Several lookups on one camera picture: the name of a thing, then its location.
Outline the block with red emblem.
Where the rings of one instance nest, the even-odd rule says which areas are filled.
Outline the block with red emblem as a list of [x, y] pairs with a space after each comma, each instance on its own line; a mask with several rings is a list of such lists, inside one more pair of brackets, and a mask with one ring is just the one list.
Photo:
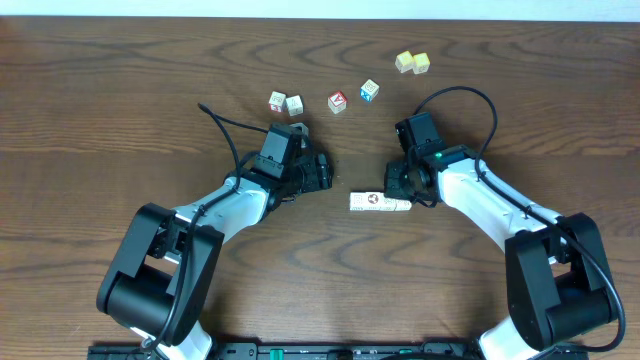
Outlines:
[[380, 192], [366, 192], [364, 205], [368, 210], [379, 211], [384, 201], [381, 199], [382, 193]]

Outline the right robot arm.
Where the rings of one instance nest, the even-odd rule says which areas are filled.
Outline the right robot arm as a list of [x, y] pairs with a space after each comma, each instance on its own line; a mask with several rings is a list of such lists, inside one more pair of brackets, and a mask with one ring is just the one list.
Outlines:
[[386, 196], [454, 208], [505, 254], [509, 315], [480, 336], [481, 357], [585, 354], [571, 338], [620, 318], [596, 223], [523, 196], [467, 146], [447, 146], [428, 113], [396, 123], [395, 131], [404, 157], [386, 166]]

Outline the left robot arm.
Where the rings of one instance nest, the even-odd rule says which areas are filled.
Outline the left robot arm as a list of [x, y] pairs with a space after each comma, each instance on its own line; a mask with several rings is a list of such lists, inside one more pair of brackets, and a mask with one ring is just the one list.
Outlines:
[[224, 242], [287, 199], [327, 190], [332, 169], [302, 123], [270, 126], [216, 191], [189, 205], [135, 214], [96, 306], [143, 339], [128, 358], [204, 359], [213, 347], [198, 319]]

